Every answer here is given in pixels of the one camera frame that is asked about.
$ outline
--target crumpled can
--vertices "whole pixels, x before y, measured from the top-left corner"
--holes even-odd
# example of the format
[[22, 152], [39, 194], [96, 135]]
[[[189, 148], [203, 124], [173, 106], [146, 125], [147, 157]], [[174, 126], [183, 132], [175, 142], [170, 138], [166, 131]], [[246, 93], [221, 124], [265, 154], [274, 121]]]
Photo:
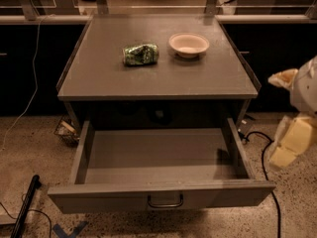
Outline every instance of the crumpled can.
[[158, 62], [159, 47], [156, 44], [137, 44], [122, 48], [123, 64], [128, 66], [146, 65]]

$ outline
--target speckled floor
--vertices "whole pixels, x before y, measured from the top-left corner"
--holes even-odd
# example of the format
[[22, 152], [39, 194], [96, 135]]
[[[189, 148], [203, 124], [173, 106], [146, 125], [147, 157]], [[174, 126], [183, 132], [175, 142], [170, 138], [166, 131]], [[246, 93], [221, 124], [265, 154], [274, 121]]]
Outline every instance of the speckled floor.
[[[262, 131], [272, 138], [284, 114], [255, 113], [250, 131]], [[15, 117], [0, 118], [0, 139]], [[26, 116], [7, 134], [0, 152], [0, 201], [10, 213], [18, 213], [33, 175], [43, 184], [36, 191], [31, 208], [46, 213], [52, 226], [58, 224], [66, 236], [52, 237], [277, 237], [277, 213], [271, 195], [256, 207], [202, 210], [111, 212], [62, 214], [47, 196], [50, 186], [67, 184], [75, 148], [67, 146], [53, 132], [59, 116]], [[267, 140], [252, 136], [245, 151], [257, 179], [264, 179], [261, 152]], [[316, 237], [317, 148], [312, 147], [287, 169], [273, 172], [275, 194], [282, 212], [282, 236]], [[75, 236], [77, 227], [84, 228]], [[10, 237], [13, 225], [0, 225], [0, 237]], [[49, 237], [48, 220], [30, 211], [23, 237]]]

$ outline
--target electrical wire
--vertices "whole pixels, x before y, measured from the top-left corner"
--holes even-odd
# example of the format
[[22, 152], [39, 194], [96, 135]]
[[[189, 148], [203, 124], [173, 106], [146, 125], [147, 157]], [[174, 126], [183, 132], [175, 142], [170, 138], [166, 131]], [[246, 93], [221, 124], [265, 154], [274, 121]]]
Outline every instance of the electrical wire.
[[[18, 219], [18, 218], [15, 218], [14, 216], [12, 216], [12, 215], [9, 213], [9, 211], [8, 211], [7, 208], [3, 205], [2, 202], [0, 202], [0, 205], [2, 206], [2, 208], [5, 210], [5, 212], [7, 213], [7, 215], [8, 215], [10, 218], [12, 218], [12, 219]], [[43, 216], [45, 216], [45, 217], [47, 218], [47, 220], [49, 221], [49, 229], [50, 229], [49, 237], [51, 238], [51, 237], [52, 237], [52, 221], [51, 221], [51, 219], [49, 218], [49, 216], [48, 216], [46, 213], [44, 213], [44, 212], [42, 212], [42, 211], [40, 211], [40, 210], [29, 209], [28, 212], [30, 212], [30, 211], [38, 212], [38, 213], [42, 214]]]
[[220, 4], [220, 6], [223, 6], [224, 4], [230, 4], [231, 2], [236, 1], [236, 0], [228, 0]]
[[32, 68], [33, 68], [33, 76], [34, 76], [34, 80], [35, 80], [35, 90], [31, 96], [31, 99], [29, 100], [28, 102], [28, 105], [26, 107], [26, 109], [22, 112], [21, 115], [19, 115], [17, 117], [17, 119], [13, 122], [13, 124], [9, 127], [9, 129], [5, 132], [4, 134], [4, 137], [3, 137], [3, 141], [2, 141], [2, 147], [0, 149], [0, 152], [4, 151], [5, 150], [5, 144], [6, 144], [6, 139], [7, 139], [7, 135], [8, 133], [13, 129], [13, 127], [17, 124], [17, 122], [20, 120], [20, 118], [22, 116], [24, 116], [27, 111], [29, 110], [29, 107], [34, 99], [34, 97], [36, 96], [37, 92], [38, 92], [38, 79], [37, 79], [37, 72], [36, 72], [36, 66], [35, 66], [35, 61], [36, 61], [36, 58], [37, 58], [37, 55], [38, 55], [38, 50], [39, 50], [39, 39], [40, 39], [40, 26], [41, 26], [41, 23], [43, 20], [45, 20], [47, 17], [49, 17], [51, 15], [47, 15], [45, 16], [40, 22], [39, 22], [39, 25], [38, 25], [38, 30], [37, 30], [37, 40], [36, 40], [36, 50], [35, 50], [35, 53], [33, 55], [33, 59], [32, 59]]
[[38, 213], [42, 214], [43, 216], [45, 216], [45, 217], [47, 218], [47, 220], [49, 221], [49, 229], [50, 229], [49, 238], [51, 238], [51, 237], [52, 237], [52, 221], [51, 221], [51, 219], [49, 218], [49, 216], [48, 216], [46, 213], [44, 213], [44, 212], [42, 212], [42, 211], [40, 211], [40, 210], [29, 209], [29, 211], [38, 212]]
[[9, 213], [9, 211], [7, 210], [6, 207], [4, 207], [4, 205], [3, 205], [2, 202], [0, 202], [0, 205], [2, 206], [2, 208], [4, 209], [4, 211], [7, 213], [7, 215], [8, 215], [10, 218], [12, 218], [12, 219], [17, 219], [17, 218], [15, 218], [14, 216], [12, 216], [12, 215]]
[[[267, 175], [267, 171], [266, 171], [266, 168], [265, 168], [265, 164], [264, 164], [264, 156], [265, 156], [265, 152], [266, 152], [267, 148], [274, 142], [274, 140], [272, 138], [270, 138], [267, 134], [265, 134], [265, 133], [263, 133], [261, 131], [250, 132], [243, 139], [246, 140], [246, 142], [250, 142], [249, 137], [252, 134], [262, 135], [262, 136], [264, 136], [265, 138], [268, 139], [268, 143], [265, 145], [264, 149], [262, 150], [261, 160], [262, 160], [262, 168], [264, 170], [265, 179], [269, 180], [268, 175]], [[276, 209], [277, 209], [277, 237], [280, 238], [281, 237], [281, 210], [280, 210], [280, 206], [279, 206], [279, 203], [278, 203], [278, 200], [277, 200], [277, 197], [276, 197], [274, 191], [271, 192], [271, 195], [273, 197], [273, 200], [275, 202]]]

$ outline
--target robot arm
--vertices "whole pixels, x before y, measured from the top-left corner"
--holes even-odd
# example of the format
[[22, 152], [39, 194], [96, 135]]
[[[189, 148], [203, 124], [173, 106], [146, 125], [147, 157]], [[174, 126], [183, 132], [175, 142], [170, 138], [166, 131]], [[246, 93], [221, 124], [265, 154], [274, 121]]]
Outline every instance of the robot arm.
[[300, 112], [290, 121], [269, 159], [275, 168], [285, 168], [317, 143], [317, 57], [300, 69], [272, 75], [268, 82], [290, 92], [290, 103]]

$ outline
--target white bowl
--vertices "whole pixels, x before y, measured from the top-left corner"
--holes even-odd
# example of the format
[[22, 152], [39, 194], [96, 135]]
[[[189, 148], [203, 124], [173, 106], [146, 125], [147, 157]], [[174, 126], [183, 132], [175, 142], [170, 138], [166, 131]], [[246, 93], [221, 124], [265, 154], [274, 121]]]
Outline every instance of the white bowl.
[[168, 40], [172, 49], [185, 59], [193, 59], [203, 54], [209, 48], [209, 42], [200, 35], [180, 33], [171, 36]]

